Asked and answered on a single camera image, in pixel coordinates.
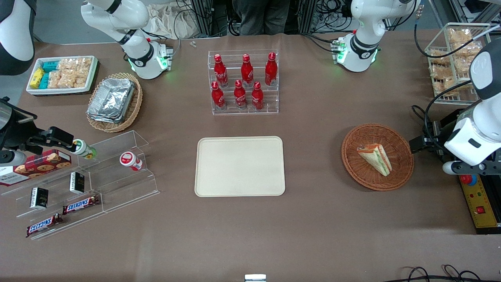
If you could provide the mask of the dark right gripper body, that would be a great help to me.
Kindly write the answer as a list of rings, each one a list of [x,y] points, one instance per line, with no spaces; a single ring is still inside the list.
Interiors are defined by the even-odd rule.
[[[49,147],[49,142],[34,123],[38,116],[10,104],[9,100],[1,98],[1,154],[7,150],[41,154],[42,146]]]

